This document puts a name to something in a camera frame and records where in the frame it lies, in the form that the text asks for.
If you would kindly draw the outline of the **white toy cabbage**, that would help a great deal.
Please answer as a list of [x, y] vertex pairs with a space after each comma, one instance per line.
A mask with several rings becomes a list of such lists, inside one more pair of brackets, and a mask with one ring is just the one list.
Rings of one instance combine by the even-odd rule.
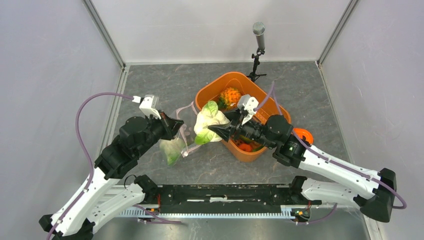
[[194, 143], [204, 145], [210, 142], [219, 142], [222, 138], [208, 129], [212, 125], [228, 124], [230, 120], [219, 110], [215, 101], [208, 101], [197, 114], [194, 132], [196, 134]]

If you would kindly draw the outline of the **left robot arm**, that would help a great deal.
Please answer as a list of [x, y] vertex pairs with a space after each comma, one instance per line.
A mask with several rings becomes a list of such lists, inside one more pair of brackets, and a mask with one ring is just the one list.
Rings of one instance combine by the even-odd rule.
[[43, 215], [39, 224], [53, 240], [90, 240], [105, 223], [130, 206], [153, 203], [157, 185], [147, 176], [134, 182], [108, 201], [100, 199], [115, 186], [151, 147], [160, 140], [172, 140], [183, 120], [168, 117], [135, 116], [119, 129], [119, 134], [104, 148], [94, 168], [71, 199], [56, 213]]

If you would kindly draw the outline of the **green toy lettuce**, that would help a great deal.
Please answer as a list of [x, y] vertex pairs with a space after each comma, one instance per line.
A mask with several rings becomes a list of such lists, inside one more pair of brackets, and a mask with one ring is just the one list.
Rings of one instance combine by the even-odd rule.
[[177, 163], [177, 161], [182, 157], [182, 150], [184, 150], [185, 147], [185, 142], [180, 138], [161, 140], [159, 143], [159, 148], [164, 153], [168, 166], [172, 166]]

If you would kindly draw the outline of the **clear dotted zip top bag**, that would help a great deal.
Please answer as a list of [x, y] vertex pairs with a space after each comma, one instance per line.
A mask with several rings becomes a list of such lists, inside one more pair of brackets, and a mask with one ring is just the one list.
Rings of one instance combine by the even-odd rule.
[[184, 122], [178, 134], [174, 138], [180, 138], [185, 142], [185, 148], [181, 151], [182, 156], [180, 159], [188, 157], [198, 151], [201, 147], [201, 145], [195, 144], [196, 133], [194, 131], [194, 126], [196, 124], [198, 113], [199, 111], [196, 109], [195, 103], [192, 101], [188, 105], [174, 110], [170, 116], [171, 118], [183, 120]]

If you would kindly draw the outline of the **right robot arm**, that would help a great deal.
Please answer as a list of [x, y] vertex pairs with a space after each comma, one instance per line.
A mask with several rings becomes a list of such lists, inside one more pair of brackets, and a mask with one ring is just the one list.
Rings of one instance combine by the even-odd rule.
[[396, 173], [388, 168], [380, 171], [356, 166], [334, 157], [307, 140], [293, 134], [293, 126], [283, 115], [272, 115], [266, 123], [243, 122], [240, 110], [225, 116], [230, 122], [212, 124], [207, 128], [223, 140], [245, 137], [273, 150], [272, 156], [282, 165], [319, 174], [330, 179], [320, 182], [304, 176], [296, 177], [289, 189], [289, 199], [295, 204], [321, 201], [351, 206], [382, 223], [391, 219], [397, 192]]

